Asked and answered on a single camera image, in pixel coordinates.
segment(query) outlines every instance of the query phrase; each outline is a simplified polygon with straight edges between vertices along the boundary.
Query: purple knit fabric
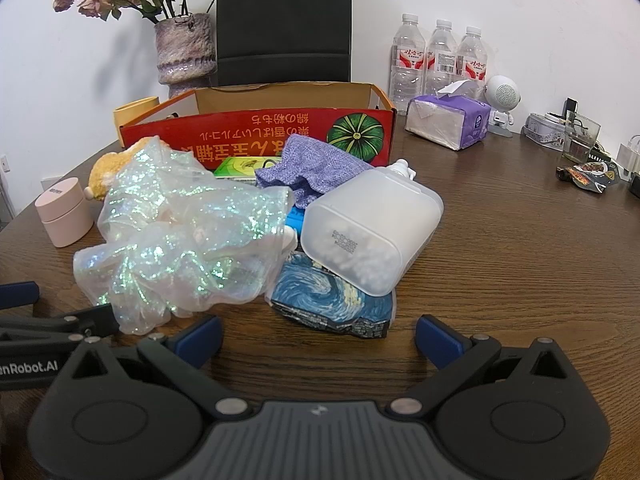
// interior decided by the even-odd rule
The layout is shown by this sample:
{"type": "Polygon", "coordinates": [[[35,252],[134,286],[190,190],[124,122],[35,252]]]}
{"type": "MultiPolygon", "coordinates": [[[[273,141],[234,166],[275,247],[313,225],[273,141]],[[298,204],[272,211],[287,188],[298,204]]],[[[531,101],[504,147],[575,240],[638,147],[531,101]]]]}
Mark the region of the purple knit fabric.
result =
{"type": "Polygon", "coordinates": [[[258,187],[289,186],[296,206],[313,200],[351,180],[372,166],[321,140],[292,134],[282,149],[282,162],[255,170],[258,187]]]}

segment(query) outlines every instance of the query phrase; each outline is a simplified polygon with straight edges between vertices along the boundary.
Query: yellow cup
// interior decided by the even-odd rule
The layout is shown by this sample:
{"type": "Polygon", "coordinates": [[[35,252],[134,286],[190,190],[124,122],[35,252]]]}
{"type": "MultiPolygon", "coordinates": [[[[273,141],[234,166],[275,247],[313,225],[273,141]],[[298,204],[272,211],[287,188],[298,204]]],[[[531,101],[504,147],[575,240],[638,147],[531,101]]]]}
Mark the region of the yellow cup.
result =
{"type": "Polygon", "coordinates": [[[116,125],[116,131],[118,133],[118,140],[120,141],[121,147],[124,148],[124,142],[122,140],[122,134],[120,133],[120,127],[123,124],[127,124],[129,121],[133,119],[137,119],[145,112],[148,112],[152,108],[155,108],[160,104],[160,99],[157,97],[145,97],[144,99],[139,99],[138,101],[133,101],[132,103],[122,105],[119,108],[116,108],[113,111],[113,122],[116,125]]]}

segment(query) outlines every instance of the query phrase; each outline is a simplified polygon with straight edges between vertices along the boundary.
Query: translucent plastic bottle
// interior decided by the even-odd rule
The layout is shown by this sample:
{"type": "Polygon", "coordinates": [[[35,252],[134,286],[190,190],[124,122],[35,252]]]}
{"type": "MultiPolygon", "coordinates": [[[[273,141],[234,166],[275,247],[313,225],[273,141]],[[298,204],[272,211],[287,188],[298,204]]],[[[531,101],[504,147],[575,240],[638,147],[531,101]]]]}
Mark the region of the translucent plastic bottle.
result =
{"type": "Polygon", "coordinates": [[[435,95],[436,90],[456,81],[456,53],[458,44],[451,35],[449,20],[436,20],[427,49],[424,93],[435,95]]]}
{"type": "Polygon", "coordinates": [[[389,98],[399,114],[406,115],[409,101],[422,91],[425,42],[418,30],[418,16],[403,14],[402,26],[391,51],[389,98]]]}
{"type": "Polygon", "coordinates": [[[466,36],[462,38],[456,60],[458,76],[476,81],[474,88],[465,92],[467,97],[479,99],[486,81],[486,50],[480,40],[482,31],[477,27],[467,27],[466,36]]]}

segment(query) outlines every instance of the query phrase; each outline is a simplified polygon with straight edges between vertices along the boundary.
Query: tissue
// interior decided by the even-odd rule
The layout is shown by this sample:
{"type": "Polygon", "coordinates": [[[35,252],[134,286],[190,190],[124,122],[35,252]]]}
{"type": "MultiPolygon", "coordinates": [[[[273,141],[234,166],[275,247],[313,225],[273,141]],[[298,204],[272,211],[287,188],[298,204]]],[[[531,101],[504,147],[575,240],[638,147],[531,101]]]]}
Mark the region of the tissue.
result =
{"type": "Polygon", "coordinates": [[[409,103],[406,129],[451,150],[462,150],[486,137],[491,107],[459,95],[468,81],[457,81],[438,95],[425,95],[409,103]]]}

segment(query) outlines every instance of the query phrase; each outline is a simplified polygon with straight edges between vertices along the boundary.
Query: red printed box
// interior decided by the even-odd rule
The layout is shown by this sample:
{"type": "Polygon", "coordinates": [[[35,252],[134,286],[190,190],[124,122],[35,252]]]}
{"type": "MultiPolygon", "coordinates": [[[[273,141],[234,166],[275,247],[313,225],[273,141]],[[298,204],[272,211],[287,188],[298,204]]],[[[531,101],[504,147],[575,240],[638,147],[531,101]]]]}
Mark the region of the red printed box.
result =
{"type": "Polygon", "coordinates": [[[291,134],[389,163],[396,110],[366,83],[291,82],[191,90],[120,128],[125,147],[159,136],[209,170],[228,156],[275,156],[291,134]]]}

